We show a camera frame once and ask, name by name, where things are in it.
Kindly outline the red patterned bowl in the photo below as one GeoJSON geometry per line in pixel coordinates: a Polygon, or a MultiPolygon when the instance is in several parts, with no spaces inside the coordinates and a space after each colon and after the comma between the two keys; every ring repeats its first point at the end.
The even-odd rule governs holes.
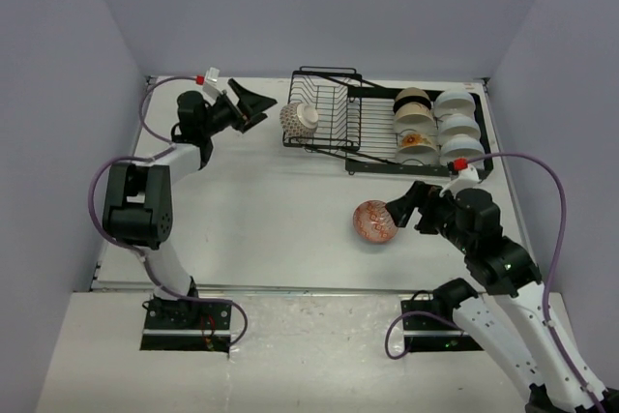
{"type": "Polygon", "coordinates": [[[362,202],[353,213],[353,227],[357,234],[373,244],[386,244],[398,234],[386,203],[381,200],[362,202]]]}

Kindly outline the brown patterned bowl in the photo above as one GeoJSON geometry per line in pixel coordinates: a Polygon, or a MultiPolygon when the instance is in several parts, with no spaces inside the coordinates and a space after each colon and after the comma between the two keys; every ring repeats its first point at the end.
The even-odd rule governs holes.
{"type": "Polygon", "coordinates": [[[287,137],[313,137],[318,124],[319,114],[309,103],[289,103],[280,111],[280,125],[287,137]]]}

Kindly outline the cream bowl orange flower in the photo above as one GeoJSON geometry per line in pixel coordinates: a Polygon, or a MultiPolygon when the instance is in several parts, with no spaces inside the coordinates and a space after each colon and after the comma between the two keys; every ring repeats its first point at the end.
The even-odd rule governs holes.
{"type": "Polygon", "coordinates": [[[434,140],[422,133],[405,133],[395,152],[395,161],[407,165],[436,165],[439,151],[434,140]]]}

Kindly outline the white bowl front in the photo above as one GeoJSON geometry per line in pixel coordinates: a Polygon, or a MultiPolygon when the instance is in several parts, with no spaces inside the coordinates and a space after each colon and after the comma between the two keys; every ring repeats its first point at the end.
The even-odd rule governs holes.
{"type": "Polygon", "coordinates": [[[442,165],[446,165],[456,159],[476,158],[484,153],[484,146],[478,139],[467,134],[457,134],[441,145],[439,161],[442,165]]]}

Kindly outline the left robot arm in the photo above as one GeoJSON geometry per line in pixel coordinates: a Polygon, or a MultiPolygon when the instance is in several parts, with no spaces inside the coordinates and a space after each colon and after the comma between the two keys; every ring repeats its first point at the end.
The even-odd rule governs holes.
{"type": "Polygon", "coordinates": [[[123,157],[103,166],[108,171],[103,217],[103,237],[130,251],[154,284],[154,296],[170,301],[166,316],[177,327],[189,329],[201,315],[200,298],[192,276],[185,270],[169,242],[173,227],[172,188],[178,181],[205,168],[213,152],[213,137],[231,128],[246,133],[267,118],[273,98],[227,81],[237,101],[207,78],[196,79],[203,89],[180,94],[176,100],[177,123],[167,147],[147,157],[123,157]]]}

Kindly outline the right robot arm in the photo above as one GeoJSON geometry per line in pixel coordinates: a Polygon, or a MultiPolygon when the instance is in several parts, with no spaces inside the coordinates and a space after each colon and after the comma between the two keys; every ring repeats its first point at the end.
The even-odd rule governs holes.
{"type": "Polygon", "coordinates": [[[468,334],[513,382],[528,412],[615,412],[618,392],[587,367],[549,304],[542,274],[528,251],[504,235],[489,192],[451,193],[415,182],[386,210],[399,228],[414,212],[415,228],[459,249],[476,292],[463,279],[434,289],[428,317],[468,334]]]}

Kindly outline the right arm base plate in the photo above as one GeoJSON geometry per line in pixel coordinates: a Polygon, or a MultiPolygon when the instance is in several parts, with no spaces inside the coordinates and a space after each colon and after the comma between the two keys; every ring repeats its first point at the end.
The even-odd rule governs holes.
{"type": "MultiPolygon", "coordinates": [[[[400,302],[401,313],[425,311],[446,320],[451,317],[432,294],[417,292],[400,302]]],[[[408,316],[402,321],[404,347],[408,353],[469,352],[483,348],[468,334],[425,315],[408,316]]]]}

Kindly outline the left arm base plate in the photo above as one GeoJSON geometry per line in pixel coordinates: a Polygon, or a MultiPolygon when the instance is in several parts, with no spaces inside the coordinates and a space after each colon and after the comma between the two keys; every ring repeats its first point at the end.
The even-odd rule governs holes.
{"type": "Polygon", "coordinates": [[[156,297],[142,303],[142,351],[229,353],[231,306],[156,297]]]}

